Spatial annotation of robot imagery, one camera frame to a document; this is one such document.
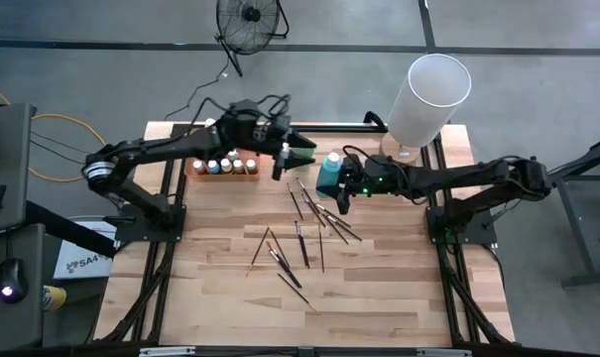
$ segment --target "white bucket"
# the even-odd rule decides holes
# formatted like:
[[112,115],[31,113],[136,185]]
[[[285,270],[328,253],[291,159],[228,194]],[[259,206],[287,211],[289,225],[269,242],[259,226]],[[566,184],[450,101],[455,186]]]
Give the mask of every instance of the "white bucket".
[[433,54],[415,60],[388,117],[390,134],[403,146],[426,146],[470,91],[471,76],[458,59]]

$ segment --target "paintbrush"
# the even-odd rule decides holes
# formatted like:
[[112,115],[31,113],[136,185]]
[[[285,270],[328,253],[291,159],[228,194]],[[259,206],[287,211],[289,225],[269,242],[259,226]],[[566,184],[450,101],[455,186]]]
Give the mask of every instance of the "paintbrush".
[[321,221],[321,217],[319,216],[319,211],[317,210],[317,208],[315,208],[315,206],[313,206],[310,203],[310,200],[308,200],[308,198],[306,198],[305,194],[302,193],[301,198],[303,198],[303,201],[306,202],[306,204],[308,205],[308,208],[310,208],[312,213],[317,217],[317,220],[319,220],[319,223],[321,223],[321,225],[325,227],[326,225]]
[[271,235],[273,236],[273,240],[276,241],[276,245],[278,246],[278,249],[280,249],[280,254],[282,255],[282,258],[284,258],[284,260],[287,262],[287,265],[289,266],[289,268],[291,267],[291,263],[289,263],[289,260],[287,259],[287,255],[284,254],[284,250],[282,250],[282,246],[280,245],[280,242],[278,242],[278,237],[276,237],[276,234],[273,233],[273,229],[269,229],[271,231]]
[[306,191],[306,187],[303,186],[303,183],[301,183],[300,178],[296,178],[296,179],[298,180],[298,183],[301,186],[301,190],[303,191],[303,194],[301,195],[303,197],[303,200],[306,202],[306,204],[308,205],[308,207],[310,208],[312,213],[315,214],[315,216],[317,217],[317,220],[319,220],[319,223],[321,223],[321,225],[325,227],[326,224],[321,220],[321,217],[319,216],[319,211],[315,207],[315,202],[313,202],[312,198],[310,198],[310,195],[308,195],[308,192]]
[[348,228],[352,228],[352,226],[351,226],[350,224],[348,224],[348,223],[344,222],[344,221],[343,221],[343,219],[341,219],[341,218],[337,217],[337,216],[336,216],[334,213],[332,213],[331,211],[327,210],[327,209],[326,209],[324,206],[322,206],[321,204],[319,204],[319,203],[316,203],[316,204],[315,204],[315,207],[317,207],[317,208],[321,209],[323,212],[326,212],[326,213],[328,213],[328,215],[329,215],[329,216],[331,216],[332,218],[335,218],[336,220],[338,220],[338,221],[339,221],[339,223],[342,223],[342,224],[344,224],[344,225],[348,226]]
[[296,221],[296,231],[298,232],[298,239],[300,239],[301,255],[303,256],[303,263],[307,268],[310,269],[310,263],[308,262],[308,254],[306,253],[306,245],[303,242],[303,236],[301,235],[301,228]]
[[332,230],[334,230],[335,232],[337,232],[337,234],[339,235],[339,237],[341,237],[341,239],[343,239],[343,241],[346,242],[346,244],[350,244],[350,243],[348,243],[348,241],[346,240],[346,238],[343,237],[343,234],[341,234],[341,232],[339,232],[339,229],[337,229],[337,227],[335,227],[335,225],[332,224],[332,222],[330,221],[330,219],[326,218],[326,222],[328,222],[328,224],[330,224],[330,227],[332,228]]
[[306,299],[306,297],[304,297],[300,292],[298,292],[297,289],[293,288],[293,286],[291,285],[291,283],[287,282],[287,280],[284,279],[284,277],[280,273],[278,273],[278,277],[280,277],[280,279],[282,279],[285,283],[287,283],[287,285],[289,286],[289,288],[293,289],[293,291],[296,292],[296,294],[298,295],[298,297],[300,297],[304,302],[306,302],[306,304],[308,304],[308,306],[310,308],[312,308],[313,311],[317,312],[317,309],[314,308],[312,306],[312,304],[310,304],[310,302],[308,301],[308,299]]
[[273,247],[271,246],[271,243],[269,243],[267,241],[267,245],[269,246],[269,254],[271,254],[271,256],[273,257],[273,259],[275,259],[275,261],[278,263],[278,265],[280,266],[280,268],[282,268],[282,270],[285,273],[287,273],[287,275],[289,276],[289,278],[291,278],[291,280],[293,281],[293,283],[299,289],[301,289],[300,281],[298,281],[298,278],[296,278],[296,276],[293,274],[293,272],[291,271],[291,268],[287,265],[287,263],[285,263],[285,261],[282,259],[282,257],[280,257],[280,255],[278,254],[278,252],[276,252],[276,250],[273,249]]
[[296,205],[296,208],[298,209],[298,213],[300,214],[300,218],[301,218],[301,220],[303,220],[303,215],[301,214],[300,206],[298,205],[298,201],[296,200],[296,196],[293,194],[293,191],[291,190],[291,185],[288,182],[287,182],[287,187],[289,188],[289,193],[291,194],[291,198],[293,199],[293,203]]
[[253,264],[256,262],[256,258],[258,257],[258,253],[260,253],[260,248],[262,248],[262,243],[264,243],[264,239],[267,237],[267,233],[269,233],[269,226],[267,226],[267,230],[264,232],[264,235],[262,236],[260,245],[258,245],[258,250],[256,250],[256,254],[253,256],[253,259],[251,260],[251,265],[249,266],[249,270],[247,270],[247,276],[245,278],[249,278],[249,273],[251,273]]
[[317,225],[317,229],[319,230],[319,256],[321,257],[321,272],[325,273],[323,269],[323,245],[321,244],[321,226]]
[[335,224],[337,224],[339,227],[341,227],[343,230],[345,230],[346,232],[348,232],[348,234],[350,234],[351,236],[357,238],[359,240],[359,242],[363,242],[363,239],[361,239],[361,237],[359,237],[358,235],[354,234],[350,229],[348,229],[348,227],[346,227],[345,225],[341,224],[341,222],[337,221],[336,219],[333,219],[332,217],[328,216],[326,217],[330,220],[332,220]]

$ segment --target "fan grille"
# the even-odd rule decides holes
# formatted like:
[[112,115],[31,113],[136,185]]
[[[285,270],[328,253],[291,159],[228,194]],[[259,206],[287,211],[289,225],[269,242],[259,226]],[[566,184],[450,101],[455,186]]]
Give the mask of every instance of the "fan grille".
[[278,28],[278,0],[218,0],[216,24],[222,41],[238,55],[251,55],[269,44]]

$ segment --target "blue bottle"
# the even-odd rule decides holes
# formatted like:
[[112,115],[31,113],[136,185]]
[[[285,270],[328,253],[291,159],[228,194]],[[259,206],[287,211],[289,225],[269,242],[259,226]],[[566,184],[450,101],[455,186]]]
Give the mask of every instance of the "blue bottle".
[[[341,170],[341,158],[337,153],[330,153],[324,158],[321,163],[321,169],[319,170],[319,176],[317,177],[317,187],[322,185],[334,185],[337,184],[339,179],[339,171]],[[327,198],[328,196],[317,191],[317,196],[320,198]]]
[[207,163],[207,167],[209,168],[209,172],[212,175],[220,174],[220,166],[215,160],[211,160]]

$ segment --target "paint bottle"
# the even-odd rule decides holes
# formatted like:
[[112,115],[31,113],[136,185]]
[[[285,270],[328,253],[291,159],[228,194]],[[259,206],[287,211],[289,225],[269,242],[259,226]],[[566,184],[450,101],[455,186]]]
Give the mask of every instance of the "paint bottle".
[[258,173],[258,167],[256,166],[255,160],[253,160],[253,159],[247,160],[247,173],[249,173],[249,175]]
[[238,159],[240,159],[240,156],[238,155],[238,151],[237,150],[232,150],[227,154],[227,159],[229,159],[230,162],[234,162]]
[[[342,160],[337,153],[330,153],[321,162],[321,169],[317,177],[317,188],[320,186],[332,186],[337,184],[339,171],[341,170]],[[327,195],[317,190],[317,195],[321,198],[327,198]]]
[[220,166],[218,165],[218,163],[216,163],[215,160],[210,160],[207,163],[207,167],[209,168],[209,173],[216,175],[216,174],[220,174]]
[[44,310],[52,311],[60,308],[65,302],[66,293],[62,288],[44,286],[42,289],[42,304]]
[[233,171],[236,174],[244,174],[244,165],[242,165],[242,161],[236,160],[233,162]]
[[207,170],[205,169],[204,163],[201,160],[196,160],[193,162],[193,170],[199,175],[207,174]]
[[220,168],[222,169],[223,174],[231,174],[233,170],[233,166],[231,166],[231,162],[228,159],[222,159],[220,161]]

